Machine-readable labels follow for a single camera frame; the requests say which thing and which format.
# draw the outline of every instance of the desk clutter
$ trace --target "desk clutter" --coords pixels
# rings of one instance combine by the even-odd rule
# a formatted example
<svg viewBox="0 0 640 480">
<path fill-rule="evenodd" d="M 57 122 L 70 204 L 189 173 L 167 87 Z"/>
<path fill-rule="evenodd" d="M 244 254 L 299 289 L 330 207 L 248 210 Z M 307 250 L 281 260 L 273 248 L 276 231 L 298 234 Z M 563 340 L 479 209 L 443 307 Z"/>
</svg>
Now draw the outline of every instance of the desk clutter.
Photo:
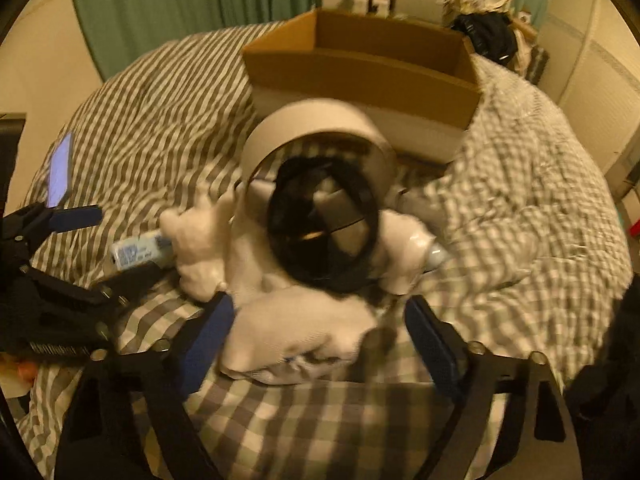
<svg viewBox="0 0 640 480">
<path fill-rule="evenodd" d="M 548 63 L 539 46 L 531 13 L 514 9 L 514 0 L 342 0 L 338 5 L 359 15 L 417 20 L 466 34 L 480 56 L 537 85 Z"/>
</svg>

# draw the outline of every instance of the phone screen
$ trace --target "phone screen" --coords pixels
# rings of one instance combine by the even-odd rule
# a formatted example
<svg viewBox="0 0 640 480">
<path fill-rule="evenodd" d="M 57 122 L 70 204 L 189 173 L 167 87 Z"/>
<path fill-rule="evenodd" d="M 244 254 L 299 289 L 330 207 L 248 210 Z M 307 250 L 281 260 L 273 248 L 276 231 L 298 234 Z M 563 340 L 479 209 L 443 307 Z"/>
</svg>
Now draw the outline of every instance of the phone screen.
<svg viewBox="0 0 640 480">
<path fill-rule="evenodd" d="M 47 207 L 58 207 L 66 198 L 66 193 L 69 190 L 70 165 L 71 133 L 68 133 L 51 155 Z"/>
</svg>

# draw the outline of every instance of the brown cardboard box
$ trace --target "brown cardboard box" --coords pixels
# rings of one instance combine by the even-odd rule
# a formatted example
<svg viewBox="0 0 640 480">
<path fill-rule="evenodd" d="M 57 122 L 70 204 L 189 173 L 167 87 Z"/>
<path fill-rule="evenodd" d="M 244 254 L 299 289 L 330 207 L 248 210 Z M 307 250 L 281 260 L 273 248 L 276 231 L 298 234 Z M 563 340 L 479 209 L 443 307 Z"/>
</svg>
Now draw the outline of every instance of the brown cardboard box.
<svg viewBox="0 0 640 480">
<path fill-rule="evenodd" d="M 260 117 L 300 99 L 340 99 L 369 115 L 397 151 L 449 162 L 481 97 L 472 52 L 452 30 L 321 9 L 242 53 Z"/>
</svg>

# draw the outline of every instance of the screw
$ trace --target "screw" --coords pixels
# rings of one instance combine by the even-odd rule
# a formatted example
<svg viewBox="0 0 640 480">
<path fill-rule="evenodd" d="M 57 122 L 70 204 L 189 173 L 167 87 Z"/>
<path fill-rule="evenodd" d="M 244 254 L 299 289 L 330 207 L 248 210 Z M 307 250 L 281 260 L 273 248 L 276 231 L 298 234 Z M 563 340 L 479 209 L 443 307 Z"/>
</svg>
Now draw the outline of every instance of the screw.
<svg viewBox="0 0 640 480">
<path fill-rule="evenodd" d="M 98 323 L 95 324 L 95 331 L 98 333 L 98 335 L 103 338 L 103 339 L 108 339 L 109 338 L 109 327 L 106 325 L 106 323 L 99 321 Z"/>
<path fill-rule="evenodd" d="M 91 361 L 104 361 L 108 352 L 104 348 L 98 348 L 91 352 Z"/>
<path fill-rule="evenodd" d="M 171 342 L 168 339 L 158 339 L 151 345 L 154 352 L 166 352 L 169 348 L 171 348 Z"/>
<path fill-rule="evenodd" d="M 531 352 L 531 355 L 529 357 L 537 365 L 546 365 L 546 355 L 544 355 L 542 352 Z"/>
<path fill-rule="evenodd" d="M 470 341 L 466 347 L 468 348 L 468 350 L 475 355 L 484 355 L 486 354 L 486 348 L 484 347 L 484 345 L 479 342 L 479 341 Z"/>
</svg>

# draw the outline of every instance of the checkered blanket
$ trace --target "checkered blanket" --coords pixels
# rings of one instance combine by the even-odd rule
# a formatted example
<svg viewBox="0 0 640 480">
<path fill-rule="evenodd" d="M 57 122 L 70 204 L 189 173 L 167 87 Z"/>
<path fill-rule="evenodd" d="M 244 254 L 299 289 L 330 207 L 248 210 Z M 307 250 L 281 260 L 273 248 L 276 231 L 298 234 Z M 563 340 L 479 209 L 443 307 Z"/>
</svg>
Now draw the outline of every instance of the checkered blanket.
<svg viewBox="0 0 640 480">
<path fill-rule="evenodd" d="M 104 221 L 52 236 L 34 265 L 88 286 L 112 242 L 156 228 L 169 206 L 191 206 L 199 183 L 212 196 L 236 183 L 256 125 L 240 49 L 276 26 L 167 43 L 91 95 L 62 131 L 75 135 L 68 205 L 99 204 Z M 562 112 L 516 75 L 475 63 L 484 99 L 456 160 L 443 178 L 410 179 L 443 212 L 454 255 L 419 288 L 463 338 L 511 356 L 543 351 L 563 383 L 593 361 L 612 300 L 630 282 L 625 239 L 600 171 Z M 47 162 L 27 202 L 44 199 L 48 169 Z M 401 168 L 399 178 L 407 176 Z M 122 320 L 120 350 L 171 338 L 196 312 L 180 290 L 161 283 Z M 263 386 L 211 368 L 184 407 L 226 478 L 414 475 L 450 405 L 430 384 L 401 305 L 380 312 L 358 362 L 325 380 Z M 42 367 L 19 424 L 46 478 L 80 374 Z M 135 408 L 144 420 L 143 403 Z M 152 469 L 168 478 L 154 434 L 141 424 Z M 496 428 L 494 421 L 488 441 Z"/>
</svg>

